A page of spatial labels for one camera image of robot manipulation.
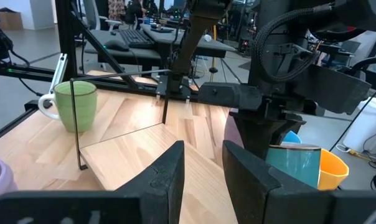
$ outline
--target wooden tabletop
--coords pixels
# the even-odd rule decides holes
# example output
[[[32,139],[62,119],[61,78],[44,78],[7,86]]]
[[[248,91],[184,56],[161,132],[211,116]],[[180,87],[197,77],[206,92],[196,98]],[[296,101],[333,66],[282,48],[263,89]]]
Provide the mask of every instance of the wooden tabletop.
[[[90,159],[97,159],[88,164],[92,169],[80,171],[73,133],[66,132],[61,122],[51,120],[40,111],[0,139],[0,159],[11,166],[20,189],[112,190],[129,181],[174,141],[181,139],[186,143],[181,223],[236,223],[221,169],[221,147],[228,108],[171,101],[166,125],[163,125],[163,101],[157,101],[155,97],[98,90],[97,103],[93,128],[79,136],[84,159],[88,163]],[[164,133],[169,138],[151,144],[151,148],[145,136],[148,137],[148,132],[156,128],[160,128],[157,134]],[[122,150],[126,152],[125,156],[136,160],[112,163],[119,168],[124,164],[123,169],[115,172],[122,172],[125,176],[107,184],[98,178],[98,170],[96,172],[94,168],[106,164],[106,160],[92,155],[101,154],[101,147],[119,141],[127,144],[104,148],[103,151],[108,150],[110,155],[114,155]],[[124,151],[127,146],[133,146],[132,150]],[[108,169],[105,171],[106,176],[112,175]]]

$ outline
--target floor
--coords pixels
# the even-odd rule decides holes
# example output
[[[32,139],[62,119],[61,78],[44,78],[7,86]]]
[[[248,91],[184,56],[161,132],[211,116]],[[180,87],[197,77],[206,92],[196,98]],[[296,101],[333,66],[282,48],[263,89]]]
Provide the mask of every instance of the floor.
[[[6,31],[6,34],[14,42],[14,51],[30,61],[32,66],[55,68],[60,53],[57,29]],[[79,66],[81,65],[81,52],[81,48],[76,49]],[[89,70],[101,70],[95,59],[95,55],[84,55],[84,61],[89,60],[89,62],[85,62],[86,72]],[[228,52],[224,60],[242,82],[247,81],[248,70],[241,65],[249,62],[249,58],[243,58],[235,53]],[[22,60],[14,57],[12,61],[23,63]],[[210,80],[210,74],[201,71],[206,71],[212,66],[212,58],[201,57],[197,63],[198,75],[203,76],[197,80],[197,83],[201,85],[203,82]],[[224,75],[219,58],[215,59],[215,66],[219,69],[219,72],[214,76],[214,82],[227,81],[237,83],[237,79],[226,66],[224,66]],[[124,67],[128,72],[137,71],[138,69],[135,65],[124,65]],[[26,83],[32,89],[41,93],[47,93],[50,85],[50,83],[32,80],[26,80]],[[22,114],[24,112],[23,105],[33,99],[37,99],[37,97],[29,92],[18,79],[0,77],[0,129]],[[325,116],[326,118],[303,115],[304,120],[307,121],[299,132],[303,142],[330,149],[355,114],[334,114],[327,111]],[[367,161],[344,154],[338,150],[333,150],[333,152],[350,167],[350,176],[343,182],[342,187],[344,189],[370,189],[370,180],[376,174],[376,170],[371,168]]]

